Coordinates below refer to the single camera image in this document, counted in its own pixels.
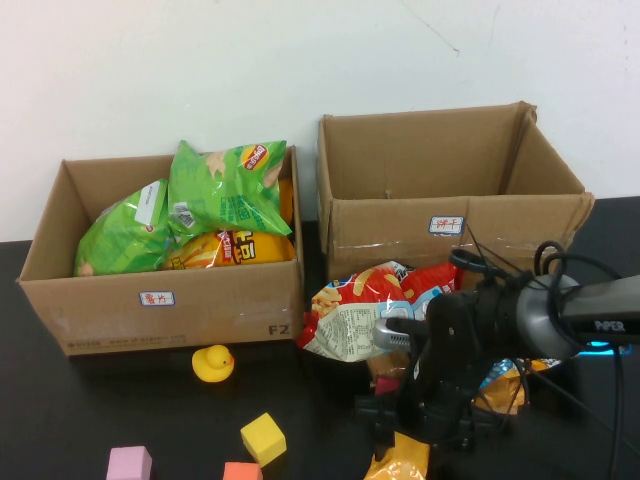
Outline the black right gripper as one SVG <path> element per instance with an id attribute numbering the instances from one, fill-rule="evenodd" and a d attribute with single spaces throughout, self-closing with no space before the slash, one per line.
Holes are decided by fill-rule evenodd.
<path id="1" fill-rule="evenodd" d="M 408 341 L 410 366 L 397 390 L 355 400 L 376 462 L 395 447 L 397 433 L 430 444 L 429 467 L 439 468 L 471 456 L 474 437 L 502 430 L 502 415 L 472 401 L 494 364 L 516 353 L 516 304 L 516 295 L 490 287 L 435 297 L 423 321 L 383 319 L 379 330 Z"/>

